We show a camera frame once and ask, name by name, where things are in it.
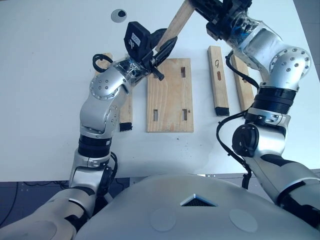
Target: wood grain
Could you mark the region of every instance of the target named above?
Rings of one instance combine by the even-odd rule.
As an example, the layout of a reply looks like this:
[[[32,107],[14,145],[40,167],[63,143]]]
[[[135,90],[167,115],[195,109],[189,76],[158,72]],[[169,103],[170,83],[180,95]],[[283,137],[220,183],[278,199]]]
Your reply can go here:
[[[169,58],[159,67],[164,79],[147,80],[147,132],[194,131],[190,58]]]
[[[229,103],[221,47],[209,46],[208,57],[215,113],[217,116],[229,116]]]
[[[104,55],[108,56],[112,59],[112,54],[110,52],[104,53]],[[96,63],[100,68],[106,69],[110,63],[107,60],[97,61]],[[125,100],[124,105],[119,110],[119,123],[120,129],[122,131],[127,131],[132,129],[132,93],[129,94]],[[130,127],[123,128],[121,124],[129,124]]]
[[[247,65],[240,60],[235,55],[231,57],[232,66],[239,72],[248,75]],[[254,102],[254,93],[252,91],[252,86],[247,81],[243,80],[238,74],[234,73],[234,79],[236,84],[236,90],[238,93],[238,98],[240,102],[241,111],[247,110]]]
[[[168,40],[178,36],[181,30],[186,25],[187,21],[191,17],[195,8],[192,6],[189,0],[184,0],[179,10],[176,12],[174,18],[172,19],[169,27],[166,29],[162,38],[158,42],[155,50],[159,52],[160,47]]]

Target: black cable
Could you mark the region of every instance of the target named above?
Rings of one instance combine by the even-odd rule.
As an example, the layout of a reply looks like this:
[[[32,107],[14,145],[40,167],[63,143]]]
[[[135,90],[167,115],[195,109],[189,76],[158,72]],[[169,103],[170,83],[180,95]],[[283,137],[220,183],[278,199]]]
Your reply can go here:
[[[112,59],[110,57],[108,57],[107,55],[104,55],[104,54],[95,54],[93,57],[92,57],[92,65],[94,67],[94,69],[99,72],[99,73],[103,73],[106,69],[103,69],[101,67],[99,67],[97,65],[97,61],[100,60],[107,60],[109,63],[113,63],[114,61],[112,61]]]
[[[257,90],[259,89],[259,84],[251,77],[245,75],[244,73],[238,71],[237,69],[235,69],[230,61],[231,56],[234,54],[234,51],[232,50],[228,56],[225,57],[225,64],[236,74],[238,74],[240,77],[242,77],[243,80],[247,81],[248,83],[250,83],[251,85],[253,85]]]
[[[14,199],[13,199],[13,203],[10,207],[9,212],[7,213],[7,215],[5,216],[5,218],[3,219],[3,221],[0,223],[0,227],[2,226],[2,224],[4,224],[4,222],[7,220],[7,218],[9,217],[10,213],[12,212],[12,209],[15,206],[16,200],[17,200],[17,195],[18,195],[18,182],[16,182],[16,186],[15,186],[15,194],[14,194]]]
[[[110,178],[110,183],[113,182],[113,180],[116,177],[117,171],[118,171],[118,158],[117,155],[115,155],[113,152],[110,153],[111,158],[114,161],[114,168],[112,170],[111,178]]]
[[[226,124],[227,122],[229,122],[231,120],[243,117],[246,112],[247,112],[247,110],[239,112],[239,113],[237,113],[235,115],[232,115],[232,116],[228,116],[225,119],[223,119],[222,121],[220,121],[218,123],[218,126],[216,127],[216,138],[217,138],[218,142],[220,143],[220,145],[222,146],[222,148],[228,153],[228,156],[232,156],[247,171],[247,174],[243,175],[243,180],[242,180],[242,187],[244,189],[248,189],[249,180],[250,180],[250,178],[252,176],[251,169],[250,169],[249,165],[246,163],[245,160],[243,160],[241,157],[239,157],[237,154],[235,154],[234,151],[232,151],[227,145],[225,145],[222,142],[222,140],[220,139],[220,136],[219,136],[219,132],[220,132],[220,129],[223,127],[224,124]]]

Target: vent grille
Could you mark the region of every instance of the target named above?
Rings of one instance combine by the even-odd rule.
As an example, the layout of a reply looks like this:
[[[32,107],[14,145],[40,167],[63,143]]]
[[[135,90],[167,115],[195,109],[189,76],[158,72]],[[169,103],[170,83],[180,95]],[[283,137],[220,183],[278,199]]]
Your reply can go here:
[[[197,194],[192,194],[180,203],[182,207],[216,207],[217,205]]]

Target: black end cap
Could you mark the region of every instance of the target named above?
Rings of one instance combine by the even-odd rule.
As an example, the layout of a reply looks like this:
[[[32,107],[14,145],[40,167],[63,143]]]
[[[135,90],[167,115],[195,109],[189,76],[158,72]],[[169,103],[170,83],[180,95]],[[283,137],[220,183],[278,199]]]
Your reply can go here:
[[[219,107],[215,108],[215,113],[217,116],[230,116],[228,107]]]
[[[120,132],[132,130],[132,122],[120,123]]]

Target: gray floor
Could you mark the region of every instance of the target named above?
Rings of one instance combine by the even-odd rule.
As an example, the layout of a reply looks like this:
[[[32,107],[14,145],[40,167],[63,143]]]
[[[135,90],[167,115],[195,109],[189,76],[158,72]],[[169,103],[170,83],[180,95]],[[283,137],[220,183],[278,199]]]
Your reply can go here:
[[[313,61],[317,69],[317,74],[320,77],[320,0],[293,1],[309,44]],[[315,172],[320,176],[320,169],[315,170]],[[212,174],[211,177],[224,179],[239,186],[241,186],[242,182],[242,175],[239,173]],[[120,184],[115,182],[111,185],[110,194],[113,197],[121,192],[123,187],[126,188],[130,184],[129,178],[119,178],[118,182]],[[60,191],[60,186],[54,183],[50,183],[46,186],[27,186],[24,183],[19,182],[14,208],[7,220],[0,227],[15,222],[33,213],[39,206],[44,204],[58,191]],[[250,181],[249,191],[270,200],[255,177]],[[15,182],[0,182],[0,223],[10,210],[15,197],[15,192]]]

